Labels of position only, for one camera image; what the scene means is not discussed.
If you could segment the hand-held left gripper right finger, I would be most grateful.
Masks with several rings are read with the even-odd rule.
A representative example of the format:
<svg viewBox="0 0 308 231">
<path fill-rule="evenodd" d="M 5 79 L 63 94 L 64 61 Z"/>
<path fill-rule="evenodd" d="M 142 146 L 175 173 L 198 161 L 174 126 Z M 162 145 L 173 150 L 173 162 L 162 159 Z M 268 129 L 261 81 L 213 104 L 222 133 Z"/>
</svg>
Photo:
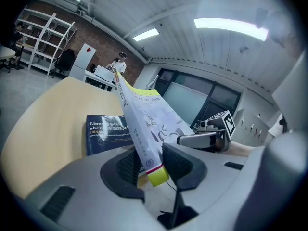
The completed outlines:
<svg viewBox="0 0 308 231">
<path fill-rule="evenodd" d="M 282 225 L 308 176 L 308 134 L 285 133 L 248 157 L 163 145 L 177 193 L 168 228 L 264 231 Z"/>
</svg>

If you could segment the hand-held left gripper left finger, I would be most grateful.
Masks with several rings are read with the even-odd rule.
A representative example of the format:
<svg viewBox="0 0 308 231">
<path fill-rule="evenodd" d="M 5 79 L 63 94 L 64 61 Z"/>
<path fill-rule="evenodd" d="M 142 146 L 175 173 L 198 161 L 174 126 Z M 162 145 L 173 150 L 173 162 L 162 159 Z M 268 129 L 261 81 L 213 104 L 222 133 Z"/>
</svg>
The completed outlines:
<svg viewBox="0 0 308 231">
<path fill-rule="evenodd" d="M 155 231 L 156 219 L 137 187 L 134 149 L 113 149 L 75 160 L 37 186 L 26 202 L 70 231 Z"/>
</svg>

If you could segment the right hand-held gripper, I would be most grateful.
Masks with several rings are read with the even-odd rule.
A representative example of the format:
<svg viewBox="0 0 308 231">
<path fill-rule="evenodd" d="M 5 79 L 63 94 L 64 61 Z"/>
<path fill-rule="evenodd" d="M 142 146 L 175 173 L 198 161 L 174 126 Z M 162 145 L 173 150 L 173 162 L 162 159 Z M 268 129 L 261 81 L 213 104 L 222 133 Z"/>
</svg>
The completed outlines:
<svg viewBox="0 0 308 231">
<path fill-rule="evenodd" d="M 206 120 L 198 120 L 193 130 L 196 134 L 178 136 L 177 144 L 194 149 L 210 148 L 220 153 L 228 150 L 236 126 L 229 110 L 226 110 Z"/>
</svg>

